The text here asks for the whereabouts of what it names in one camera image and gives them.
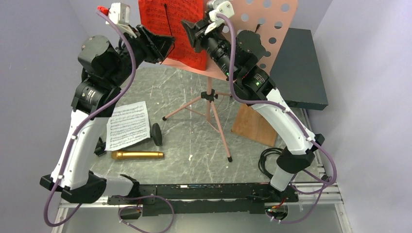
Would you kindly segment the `red sheet music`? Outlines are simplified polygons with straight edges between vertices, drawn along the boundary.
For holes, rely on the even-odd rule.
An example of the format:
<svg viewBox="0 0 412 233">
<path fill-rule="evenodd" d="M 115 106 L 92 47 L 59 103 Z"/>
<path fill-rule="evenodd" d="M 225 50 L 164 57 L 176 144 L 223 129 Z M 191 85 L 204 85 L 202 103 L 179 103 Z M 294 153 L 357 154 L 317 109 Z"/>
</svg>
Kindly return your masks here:
<svg viewBox="0 0 412 233">
<path fill-rule="evenodd" d="M 206 52 L 194 51 L 181 23 L 182 20 L 196 23 L 203 18 L 202 0 L 138 0 L 137 3 L 142 25 L 155 34 L 175 37 L 174 49 L 168 58 L 206 70 Z"/>
</svg>

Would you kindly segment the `pink music stand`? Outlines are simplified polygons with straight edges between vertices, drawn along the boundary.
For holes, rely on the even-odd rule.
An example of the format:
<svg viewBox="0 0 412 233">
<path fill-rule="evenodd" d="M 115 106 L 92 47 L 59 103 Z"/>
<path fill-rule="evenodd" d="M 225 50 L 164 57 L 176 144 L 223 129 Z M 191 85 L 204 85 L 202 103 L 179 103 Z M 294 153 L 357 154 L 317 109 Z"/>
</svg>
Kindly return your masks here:
<svg viewBox="0 0 412 233">
<path fill-rule="evenodd" d="M 210 58 L 229 82 L 233 98 L 251 106 L 280 134 L 287 155 L 305 151 L 301 125 L 284 102 L 275 83 L 258 66 L 265 55 L 261 36 L 243 30 L 223 36 L 223 27 L 235 14 L 230 0 L 141 0 L 141 22 L 155 33 L 175 36 L 168 58 L 190 68 L 206 71 Z"/>
</svg>

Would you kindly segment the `white sheet music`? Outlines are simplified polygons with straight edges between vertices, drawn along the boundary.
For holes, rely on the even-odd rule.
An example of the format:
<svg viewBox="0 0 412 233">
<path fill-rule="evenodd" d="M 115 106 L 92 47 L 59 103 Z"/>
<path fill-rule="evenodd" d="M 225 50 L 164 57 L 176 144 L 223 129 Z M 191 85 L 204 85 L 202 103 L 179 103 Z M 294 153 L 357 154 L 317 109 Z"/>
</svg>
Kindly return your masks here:
<svg viewBox="0 0 412 233">
<path fill-rule="evenodd" d="M 150 137 L 146 102 L 114 108 L 106 125 L 106 151 L 116 151 Z"/>
</svg>

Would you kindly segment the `black round-base stand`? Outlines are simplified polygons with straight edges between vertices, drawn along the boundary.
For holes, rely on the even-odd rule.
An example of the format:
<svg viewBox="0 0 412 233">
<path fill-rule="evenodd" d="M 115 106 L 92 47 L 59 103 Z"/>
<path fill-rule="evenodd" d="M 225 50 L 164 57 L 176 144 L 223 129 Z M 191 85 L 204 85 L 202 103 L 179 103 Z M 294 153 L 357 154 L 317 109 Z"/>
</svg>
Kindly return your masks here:
<svg viewBox="0 0 412 233">
<path fill-rule="evenodd" d="M 156 146 L 162 146 L 163 137 L 162 137 L 162 132 L 161 132 L 161 129 L 158 123 L 154 123 L 151 126 L 150 138 L 153 139 Z M 98 157 L 106 154 L 106 151 L 104 150 L 105 146 L 106 146 L 106 143 L 103 142 L 101 137 L 99 137 L 95 150 L 94 150 L 94 154 Z"/>
</svg>

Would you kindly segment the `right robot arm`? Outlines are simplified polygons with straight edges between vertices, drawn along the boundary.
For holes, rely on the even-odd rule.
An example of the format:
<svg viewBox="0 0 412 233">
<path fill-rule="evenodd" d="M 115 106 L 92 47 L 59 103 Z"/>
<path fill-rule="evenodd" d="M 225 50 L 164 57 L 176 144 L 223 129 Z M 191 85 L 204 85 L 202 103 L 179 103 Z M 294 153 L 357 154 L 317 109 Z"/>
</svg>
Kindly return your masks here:
<svg viewBox="0 0 412 233">
<path fill-rule="evenodd" d="M 269 74 L 257 65 L 266 53 L 258 33 L 242 30 L 227 40 L 222 26 L 206 32 L 211 25 L 206 18 L 196 23 L 182 20 L 181 24 L 191 47 L 196 52 L 206 51 L 227 77 L 232 97 L 257 111 L 285 142 L 268 187 L 271 200 L 282 200 L 294 175 L 311 165 L 324 136 L 314 134 L 302 124 Z"/>
</svg>

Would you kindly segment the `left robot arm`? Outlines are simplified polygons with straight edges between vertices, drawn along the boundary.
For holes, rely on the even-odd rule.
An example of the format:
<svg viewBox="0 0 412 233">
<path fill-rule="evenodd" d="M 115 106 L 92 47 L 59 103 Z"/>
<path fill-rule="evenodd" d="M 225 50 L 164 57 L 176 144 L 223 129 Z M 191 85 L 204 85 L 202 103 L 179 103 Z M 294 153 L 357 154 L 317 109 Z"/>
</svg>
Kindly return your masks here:
<svg viewBox="0 0 412 233">
<path fill-rule="evenodd" d="M 125 33 L 119 47 L 103 35 L 87 39 L 78 55 L 82 80 L 71 103 L 69 133 L 58 164 L 40 179 L 47 190 L 60 192 L 69 203 L 94 203 L 101 196 L 120 196 L 135 203 L 139 182 L 127 175 L 103 177 L 91 171 L 92 157 L 104 127 L 113 114 L 121 85 L 143 62 L 165 60 L 175 38 L 158 35 L 144 26 Z"/>
</svg>

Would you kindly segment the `wooden board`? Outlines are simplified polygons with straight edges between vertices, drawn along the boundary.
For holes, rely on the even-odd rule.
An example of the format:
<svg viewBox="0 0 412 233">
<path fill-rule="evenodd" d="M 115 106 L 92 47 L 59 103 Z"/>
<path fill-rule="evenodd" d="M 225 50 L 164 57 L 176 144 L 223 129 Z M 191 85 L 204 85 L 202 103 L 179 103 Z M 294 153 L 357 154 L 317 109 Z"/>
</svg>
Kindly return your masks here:
<svg viewBox="0 0 412 233">
<path fill-rule="evenodd" d="M 277 137 L 268 121 L 246 104 L 240 105 L 231 132 L 269 147 L 274 147 Z"/>
</svg>

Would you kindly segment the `dark teal amplifier box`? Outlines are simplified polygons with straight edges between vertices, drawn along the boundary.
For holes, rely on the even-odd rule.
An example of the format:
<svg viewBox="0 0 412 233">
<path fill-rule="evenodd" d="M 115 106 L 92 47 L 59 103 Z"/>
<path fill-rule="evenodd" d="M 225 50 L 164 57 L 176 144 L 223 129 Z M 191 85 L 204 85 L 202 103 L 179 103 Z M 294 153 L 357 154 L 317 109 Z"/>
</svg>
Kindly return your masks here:
<svg viewBox="0 0 412 233">
<path fill-rule="evenodd" d="M 322 111 L 328 106 L 310 30 L 288 29 L 270 77 L 290 107 Z"/>
</svg>

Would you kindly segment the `gold metal tube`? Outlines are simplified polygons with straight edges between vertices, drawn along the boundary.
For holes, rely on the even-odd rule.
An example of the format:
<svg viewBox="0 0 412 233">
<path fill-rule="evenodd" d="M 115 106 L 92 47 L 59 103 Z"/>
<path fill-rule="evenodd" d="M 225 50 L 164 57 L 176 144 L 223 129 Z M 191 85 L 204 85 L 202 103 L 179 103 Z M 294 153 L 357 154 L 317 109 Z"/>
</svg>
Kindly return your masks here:
<svg viewBox="0 0 412 233">
<path fill-rule="evenodd" d="M 113 160 L 126 159 L 163 159 L 164 153 L 159 151 L 113 151 L 111 153 Z"/>
</svg>

